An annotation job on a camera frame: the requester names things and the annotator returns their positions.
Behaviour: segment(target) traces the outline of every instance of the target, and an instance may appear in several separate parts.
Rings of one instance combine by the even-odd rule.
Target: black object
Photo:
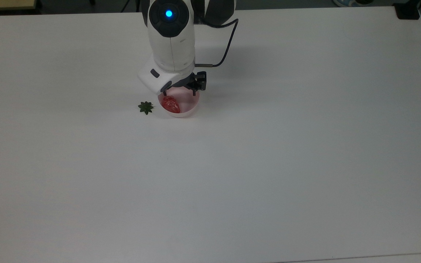
[[[396,9],[397,18],[404,20],[418,20],[420,18],[417,8],[419,2],[420,0],[409,0],[409,2],[404,4],[393,4]]]
[[[152,26],[163,37],[176,37],[186,27],[189,10],[182,0],[157,0],[149,11]]]
[[[151,73],[152,73],[152,75],[153,75],[155,78],[160,77],[160,74],[159,74],[157,71],[155,71],[155,69],[153,69],[153,68],[152,68],[152,70],[151,70]]]
[[[172,82],[169,81],[163,88],[160,90],[165,96],[167,95],[167,89],[172,87],[186,87],[193,91],[193,96],[196,96],[196,92],[199,90],[206,90],[207,85],[207,73],[205,71],[200,71],[197,74],[191,73],[187,78],[180,80],[179,82],[171,85]]]

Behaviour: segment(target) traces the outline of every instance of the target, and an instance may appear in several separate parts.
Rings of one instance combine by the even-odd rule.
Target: plastic strawberry
[[[144,112],[146,115],[148,115],[149,112],[152,112],[153,109],[152,103],[148,102],[142,102],[138,107],[141,109],[141,112]]]

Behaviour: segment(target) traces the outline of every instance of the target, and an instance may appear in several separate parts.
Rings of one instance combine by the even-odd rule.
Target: black cable
[[[136,13],[139,13],[139,6],[141,4],[141,0],[136,0]]]
[[[123,9],[121,10],[121,12],[120,12],[120,13],[122,13],[122,12],[124,11],[124,9],[126,8],[126,6],[129,4],[129,1],[130,1],[130,0],[127,0],[127,1],[126,1],[126,3],[124,4],[124,7],[123,7]]]
[[[228,50],[230,48],[230,44],[232,43],[232,39],[234,38],[235,29],[237,29],[238,18],[235,19],[235,20],[233,20],[230,23],[225,24],[225,25],[214,25],[214,24],[211,24],[211,23],[207,22],[202,17],[200,17],[200,19],[201,19],[201,22],[204,25],[207,25],[207,26],[212,27],[212,28],[226,28],[226,27],[228,27],[228,26],[230,26],[232,24],[235,24],[234,29],[232,30],[232,34],[230,35],[230,39],[228,40],[227,49],[225,50],[224,57],[222,58],[222,60],[219,63],[215,64],[215,65],[212,65],[212,64],[195,64],[194,65],[195,67],[218,67],[218,66],[222,65],[222,63],[224,62],[225,58],[227,57],[227,53],[228,53]]]

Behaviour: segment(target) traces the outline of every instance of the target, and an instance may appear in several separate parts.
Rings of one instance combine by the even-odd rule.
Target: white table
[[[187,119],[139,112],[140,14],[0,17],[0,263],[421,253],[421,20],[236,16]]]
[[[304,263],[421,263],[421,254],[304,261]]]

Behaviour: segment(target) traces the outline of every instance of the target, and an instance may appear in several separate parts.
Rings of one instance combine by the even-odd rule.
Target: floor
[[[5,11],[6,14],[80,14],[80,13],[118,13],[124,8],[124,12],[135,12],[137,0],[96,0],[91,5],[89,0],[39,0],[42,5],[38,10]],[[390,6],[395,2],[407,0],[374,0],[372,6]],[[249,9],[279,9],[279,8],[312,8],[312,7],[336,7],[332,0],[237,0],[238,10]]]

